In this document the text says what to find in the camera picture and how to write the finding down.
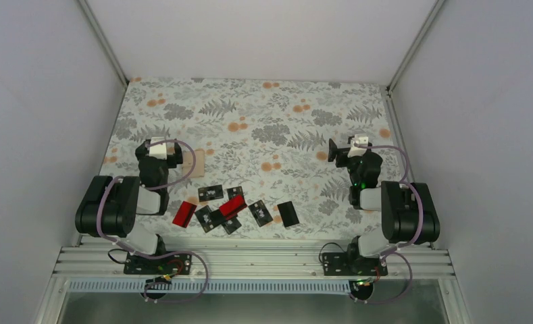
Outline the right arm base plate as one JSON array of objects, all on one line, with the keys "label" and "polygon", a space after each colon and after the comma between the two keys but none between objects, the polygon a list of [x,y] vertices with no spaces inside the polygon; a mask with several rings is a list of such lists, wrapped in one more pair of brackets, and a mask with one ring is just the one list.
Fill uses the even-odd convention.
[{"label": "right arm base plate", "polygon": [[321,264],[325,276],[387,276],[387,266],[378,258],[349,256],[345,252],[324,252]]}]

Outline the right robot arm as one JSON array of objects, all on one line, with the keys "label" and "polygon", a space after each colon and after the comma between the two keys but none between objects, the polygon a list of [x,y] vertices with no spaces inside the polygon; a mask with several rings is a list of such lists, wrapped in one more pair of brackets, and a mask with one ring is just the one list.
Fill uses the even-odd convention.
[{"label": "right robot arm", "polygon": [[347,269],[355,275],[365,273],[372,259],[385,259],[406,246],[435,242],[440,235],[440,221],[427,184],[410,182],[407,153],[391,145],[403,158],[404,171],[399,181],[379,179],[384,159],[381,148],[367,136],[352,136],[349,147],[340,148],[328,141],[328,161],[345,168],[349,175],[349,203],[360,211],[381,214],[381,233],[357,236],[349,244]]}]

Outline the plain black card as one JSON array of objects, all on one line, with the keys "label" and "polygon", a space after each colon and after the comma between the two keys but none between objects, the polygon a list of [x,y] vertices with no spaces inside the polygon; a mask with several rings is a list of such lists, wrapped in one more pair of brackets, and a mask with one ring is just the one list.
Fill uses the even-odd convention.
[{"label": "plain black card", "polygon": [[277,207],[284,227],[291,227],[300,224],[292,201],[280,203],[277,205]]}]

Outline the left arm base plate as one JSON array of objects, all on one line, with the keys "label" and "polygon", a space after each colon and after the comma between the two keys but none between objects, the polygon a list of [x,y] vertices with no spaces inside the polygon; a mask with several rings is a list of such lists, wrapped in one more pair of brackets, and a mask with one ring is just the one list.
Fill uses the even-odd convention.
[{"label": "left arm base plate", "polygon": [[123,272],[126,275],[189,275],[191,263],[192,256],[184,253],[157,260],[128,254]]}]

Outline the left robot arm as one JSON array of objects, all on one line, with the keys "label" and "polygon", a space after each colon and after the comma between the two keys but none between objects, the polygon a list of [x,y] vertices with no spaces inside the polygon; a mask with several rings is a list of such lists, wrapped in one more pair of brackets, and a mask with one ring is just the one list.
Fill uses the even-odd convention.
[{"label": "left robot arm", "polygon": [[163,271],[168,255],[161,236],[137,223],[136,217],[167,211],[169,170],[183,163],[181,146],[179,140],[147,139],[134,152],[138,175],[95,176],[75,214],[77,231],[140,256],[141,265],[150,273]]}]

